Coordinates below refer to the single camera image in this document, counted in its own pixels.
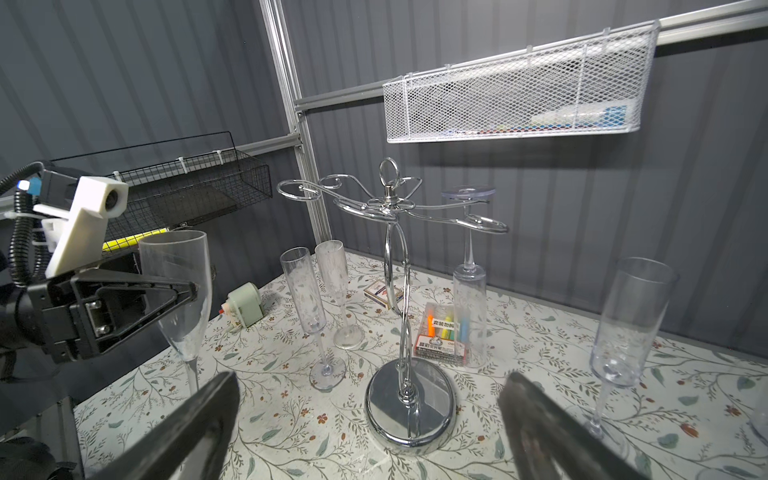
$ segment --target champagne flute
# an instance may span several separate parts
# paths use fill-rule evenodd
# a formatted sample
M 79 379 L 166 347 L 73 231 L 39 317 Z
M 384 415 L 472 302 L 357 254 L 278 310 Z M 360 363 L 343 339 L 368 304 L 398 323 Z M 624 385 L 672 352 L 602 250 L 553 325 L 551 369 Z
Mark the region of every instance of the champagne flute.
M 320 361 L 310 370 L 310 382 L 318 390 L 331 390 L 344 378 L 346 364 L 341 359 L 329 359 L 323 348 L 320 334 L 326 326 L 326 315 L 310 251 L 305 247 L 292 248 L 280 255 L 280 263 L 288 280 L 288 288 L 301 328 L 304 333 L 315 336 L 317 348 L 320 350 Z
M 158 321 L 160 331 L 187 366 L 192 395 L 199 387 L 197 356 L 203 344 L 213 296 L 208 236 L 196 230 L 177 230 L 144 237 L 139 240 L 139 257 L 144 275 L 164 276 L 197 284 L 197 300 Z M 161 305 L 167 300 L 167 295 L 148 292 L 148 306 L 152 309 Z
M 355 349 L 365 339 L 365 333 L 359 325 L 350 325 L 346 318 L 346 286 L 349 282 L 349 273 L 346 269 L 346 255 L 344 244 L 340 240 L 328 240 L 315 247 L 317 266 L 320 268 L 320 276 L 330 296 L 339 306 L 341 325 L 333 334 L 333 343 L 340 349 Z
M 629 456 L 629 442 L 615 426 L 602 421 L 603 409 L 614 387 L 631 388 L 640 382 L 645 359 L 654 343 L 670 295 L 679 276 L 661 262 L 623 258 L 605 300 L 590 366 L 602 380 L 597 405 L 591 412 L 580 406 L 566 409 L 621 458 Z

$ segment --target white mesh basket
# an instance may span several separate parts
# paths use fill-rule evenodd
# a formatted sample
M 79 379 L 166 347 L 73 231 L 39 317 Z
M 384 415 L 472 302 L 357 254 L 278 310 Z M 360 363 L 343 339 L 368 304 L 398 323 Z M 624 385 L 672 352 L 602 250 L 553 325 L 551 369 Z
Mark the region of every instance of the white mesh basket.
M 408 74 L 384 85 L 390 143 L 640 128 L 658 22 Z

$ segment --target yellow highlighter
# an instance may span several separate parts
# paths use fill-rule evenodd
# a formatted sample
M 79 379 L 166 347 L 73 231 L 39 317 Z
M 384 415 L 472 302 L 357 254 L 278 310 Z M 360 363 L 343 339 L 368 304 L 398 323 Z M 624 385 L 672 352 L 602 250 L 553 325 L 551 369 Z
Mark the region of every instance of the yellow highlighter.
M 149 232 L 137 233 L 136 235 L 130 235 L 129 237 L 125 238 L 118 238 L 117 240 L 110 240 L 108 242 L 104 242 L 104 244 L 101 246 L 101 251 L 112 252 L 124 247 L 130 247 L 131 245 L 136 245 L 139 243 L 139 240 L 144 237 L 149 237 L 150 235 L 155 235 L 156 233 L 165 233 L 167 231 L 167 228 L 160 228 L 158 230 L 152 230 Z

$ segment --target floral tablecloth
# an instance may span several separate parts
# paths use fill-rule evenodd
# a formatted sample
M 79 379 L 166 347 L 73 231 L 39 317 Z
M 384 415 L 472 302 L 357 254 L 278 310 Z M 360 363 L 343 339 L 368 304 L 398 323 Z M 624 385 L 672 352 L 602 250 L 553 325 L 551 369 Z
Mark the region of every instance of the floral tablecloth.
M 371 375 L 396 357 L 399 321 L 363 295 L 382 263 L 347 253 L 348 309 L 366 332 L 360 349 L 332 348 L 339 308 L 326 304 L 326 346 L 345 359 L 347 377 L 332 392 L 310 386 L 318 359 L 296 317 L 284 276 L 261 289 L 266 317 L 230 333 L 221 318 L 206 331 L 200 381 L 233 370 L 240 411 L 222 478 L 516 478 L 496 398 L 512 370 L 559 405 L 592 406 L 600 383 L 589 370 L 598 322 L 497 293 L 488 294 L 491 360 L 480 369 L 442 365 L 458 395 L 452 438 L 413 458 L 383 451 L 362 409 Z M 412 328 L 427 302 L 452 301 L 450 280 L 413 272 Z M 768 375 L 758 363 L 658 338 L 642 383 L 614 391 L 607 410 L 631 443 L 629 463 L 652 478 L 696 478 L 716 468 L 756 478 L 768 449 L 747 421 Z M 155 427 L 189 396 L 184 365 L 167 349 L 75 409 L 84 465 L 97 471 Z

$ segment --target glass rim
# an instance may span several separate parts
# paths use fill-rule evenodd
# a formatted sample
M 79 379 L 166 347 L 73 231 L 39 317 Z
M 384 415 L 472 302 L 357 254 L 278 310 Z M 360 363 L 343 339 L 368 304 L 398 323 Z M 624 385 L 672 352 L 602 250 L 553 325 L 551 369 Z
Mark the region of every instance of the glass rim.
M 163 240 L 160 237 L 168 237 L 168 236 L 174 237 L 174 236 L 178 235 L 179 233 L 197 233 L 197 235 L 195 235 L 194 237 L 191 237 L 191 238 L 185 238 L 183 240 L 170 240 L 170 241 L 166 241 L 166 242 L 162 242 L 162 241 L 157 242 L 157 241 L 155 241 L 155 240 Z M 141 244 L 143 244 L 143 245 L 171 245 L 173 243 L 194 242 L 195 240 L 200 240 L 200 239 L 204 239 L 204 238 L 207 238 L 207 237 L 208 237 L 208 234 L 203 232 L 203 231 L 201 231 L 201 230 L 170 230 L 170 231 L 167 231 L 167 232 L 153 233 L 152 235 L 148 235 L 146 237 L 142 237 L 142 238 L 139 239 L 138 243 L 140 245 Z
M 336 245 L 336 248 L 328 248 L 326 249 L 323 246 L 330 247 L 331 245 Z M 326 240 L 324 242 L 320 242 L 315 246 L 315 253 L 317 253 L 317 249 L 320 247 L 323 247 L 321 250 L 323 250 L 324 253 L 335 253 L 344 248 L 344 243 L 341 240 Z
M 286 260 L 286 255 L 288 255 L 291 252 L 297 251 L 297 250 L 302 250 L 305 253 L 303 255 L 301 255 L 300 257 L 294 258 L 292 260 Z M 295 263 L 295 262 L 298 262 L 300 260 L 303 260 L 304 257 L 306 257 L 309 254 L 310 254 L 310 249 L 308 249 L 307 247 L 294 247 L 294 248 L 286 250 L 282 254 L 280 254 L 280 262 L 281 263 Z
M 652 263 L 656 266 L 663 267 L 667 273 L 670 275 L 669 280 L 651 280 L 648 278 L 643 278 L 641 276 L 634 275 L 627 271 L 626 267 L 622 267 L 622 263 L 627 263 L 632 260 L 641 260 L 643 263 Z M 631 276 L 634 279 L 641 280 L 643 282 L 647 283 L 657 283 L 659 285 L 670 285 L 672 283 L 676 283 L 680 279 L 680 274 L 671 266 L 667 265 L 664 262 L 660 262 L 658 260 L 652 260 L 650 258 L 644 258 L 644 257 L 623 257 L 617 260 L 616 262 L 616 270 L 622 272 L 624 275 Z

